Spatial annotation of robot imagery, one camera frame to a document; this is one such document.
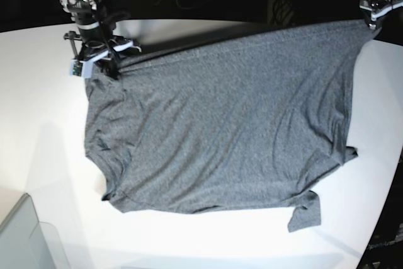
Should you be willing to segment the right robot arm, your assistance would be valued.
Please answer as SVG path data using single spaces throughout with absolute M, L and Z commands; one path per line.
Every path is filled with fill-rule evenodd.
M 115 35 L 119 21 L 128 20 L 125 11 L 110 13 L 106 0 L 59 0 L 62 9 L 71 15 L 77 31 L 64 34 L 71 45 L 73 58 L 70 74 L 89 79 L 95 68 L 116 79 L 123 61 L 129 55 L 141 53 L 141 46 L 133 39 Z

